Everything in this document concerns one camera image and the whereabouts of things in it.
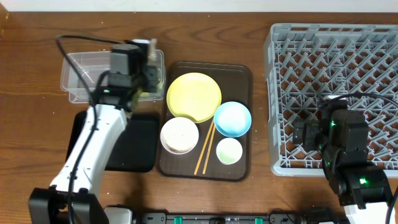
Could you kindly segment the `yellow round plate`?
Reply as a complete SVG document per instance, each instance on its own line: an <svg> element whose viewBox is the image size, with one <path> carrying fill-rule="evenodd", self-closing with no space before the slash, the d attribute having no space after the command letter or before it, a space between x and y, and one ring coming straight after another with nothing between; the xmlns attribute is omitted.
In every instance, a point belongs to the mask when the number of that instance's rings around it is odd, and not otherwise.
<svg viewBox="0 0 398 224"><path fill-rule="evenodd" d="M221 101L221 88L217 82L198 72L176 78L166 96L167 107L175 117L188 118L194 123L212 118Z"/></svg>

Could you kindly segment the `light blue bowl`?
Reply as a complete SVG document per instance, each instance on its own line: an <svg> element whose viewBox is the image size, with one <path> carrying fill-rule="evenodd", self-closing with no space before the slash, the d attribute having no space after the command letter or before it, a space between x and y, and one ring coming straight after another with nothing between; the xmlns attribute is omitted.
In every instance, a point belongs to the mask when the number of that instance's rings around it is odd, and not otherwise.
<svg viewBox="0 0 398 224"><path fill-rule="evenodd" d="M238 138L249 131L252 117L245 105L236 101L228 101L217 108L214 122L220 134L229 138Z"/></svg>

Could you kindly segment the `white rice bowl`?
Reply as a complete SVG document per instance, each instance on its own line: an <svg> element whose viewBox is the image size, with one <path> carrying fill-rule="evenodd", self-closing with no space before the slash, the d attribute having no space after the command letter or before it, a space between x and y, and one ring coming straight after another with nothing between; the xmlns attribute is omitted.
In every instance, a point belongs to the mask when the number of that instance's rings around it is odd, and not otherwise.
<svg viewBox="0 0 398 224"><path fill-rule="evenodd" d="M163 125L160 131L160 141L163 148L176 155L186 154L193 150L198 140L198 128L188 118L172 118Z"/></svg>

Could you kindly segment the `small white green cup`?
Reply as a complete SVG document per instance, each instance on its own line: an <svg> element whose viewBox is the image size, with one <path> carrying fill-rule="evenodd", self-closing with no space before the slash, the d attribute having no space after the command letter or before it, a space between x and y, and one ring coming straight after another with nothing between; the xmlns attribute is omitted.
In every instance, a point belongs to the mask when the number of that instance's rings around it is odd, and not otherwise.
<svg viewBox="0 0 398 224"><path fill-rule="evenodd" d="M222 139L216 146L216 155L224 165L237 163L243 154L241 143L235 138Z"/></svg>

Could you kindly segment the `wooden chopstick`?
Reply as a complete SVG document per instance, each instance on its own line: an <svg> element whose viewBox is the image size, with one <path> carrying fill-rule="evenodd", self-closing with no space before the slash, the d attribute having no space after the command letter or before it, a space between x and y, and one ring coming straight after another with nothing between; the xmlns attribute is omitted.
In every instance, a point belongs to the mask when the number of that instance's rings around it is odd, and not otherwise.
<svg viewBox="0 0 398 224"><path fill-rule="evenodd" d="M198 170L199 170L199 167L200 167L200 164L201 164L201 160L202 160L203 154L205 152L205 148L206 148L207 142L208 142L210 134L212 133L212 130L213 130L213 125L214 125L214 119L211 120L211 124L210 124L210 127L208 129L208 132L207 132L207 135L206 135L206 138L205 138L205 142L203 143L203 147L201 149L201 153L200 153L200 156L198 158L195 171L193 173L194 175L197 175L197 173L198 173Z"/></svg>
<svg viewBox="0 0 398 224"><path fill-rule="evenodd" d="M210 141L209 141L209 144L208 144L208 150L207 150L205 164L204 164L204 167L203 167L202 174L206 174L206 170L207 170L207 167L208 167L208 161L210 160L210 153L211 153L211 148L212 148L213 139L214 139L214 135L215 135L215 129L216 128L215 128L214 122L212 122L211 133L210 133Z"/></svg>

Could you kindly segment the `green snack wrapper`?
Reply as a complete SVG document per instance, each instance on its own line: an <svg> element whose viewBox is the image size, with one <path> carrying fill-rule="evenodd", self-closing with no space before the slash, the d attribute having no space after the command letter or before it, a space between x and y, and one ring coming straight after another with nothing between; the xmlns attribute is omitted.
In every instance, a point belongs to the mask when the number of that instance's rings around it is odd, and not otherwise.
<svg viewBox="0 0 398 224"><path fill-rule="evenodd" d="M142 90L141 90L141 89L138 89L138 90L136 90L136 91L132 94L132 96L131 96L131 103L130 103L130 109L131 109L132 111L134 111L135 108L136 108L136 106L138 105L138 103L139 103L139 98L140 98L141 93L142 93Z"/></svg>

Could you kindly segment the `pile of rice grains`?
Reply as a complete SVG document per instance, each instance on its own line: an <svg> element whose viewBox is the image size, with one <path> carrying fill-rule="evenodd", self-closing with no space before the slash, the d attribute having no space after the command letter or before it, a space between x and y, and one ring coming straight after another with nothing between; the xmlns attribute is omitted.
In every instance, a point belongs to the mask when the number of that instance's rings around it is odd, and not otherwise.
<svg viewBox="0 0 398 224"><path fill-rule="evenodd" d="M165 137L167 147L176 153L183 153L190 149L188 142L186 142L181 134L173 134Z"/></svg>

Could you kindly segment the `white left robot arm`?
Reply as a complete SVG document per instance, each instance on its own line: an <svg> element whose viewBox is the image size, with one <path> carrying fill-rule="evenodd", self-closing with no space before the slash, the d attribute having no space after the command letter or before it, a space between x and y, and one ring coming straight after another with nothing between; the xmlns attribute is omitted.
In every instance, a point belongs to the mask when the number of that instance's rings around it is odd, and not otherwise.
<svg viewBox="0 0 398 224"><path fill-rule="evenodd" d="M61 171L46 189L29 198L32 223L136 223L122 205L103 208L98 200L101 180L120 135L125 131L140 94L157 90L157 39L111 41L110 69L91 90L82 73L55 41L88 94L89 107L78 139Z"/></svg>

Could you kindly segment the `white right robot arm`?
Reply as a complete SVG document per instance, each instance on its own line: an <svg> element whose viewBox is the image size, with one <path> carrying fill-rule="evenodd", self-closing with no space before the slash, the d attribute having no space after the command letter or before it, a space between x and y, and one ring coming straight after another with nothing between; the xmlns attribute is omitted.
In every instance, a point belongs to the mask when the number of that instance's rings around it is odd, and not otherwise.
<svg viewBox="0 0 398 224"><path fill-rule="evenodd" d="M323 101L318 120L294 120L294 144L317 150L332 191L345 210L347 223L394 223L397 192L386 173L368 161L368 123L348 108L345 97Z"/></svg>

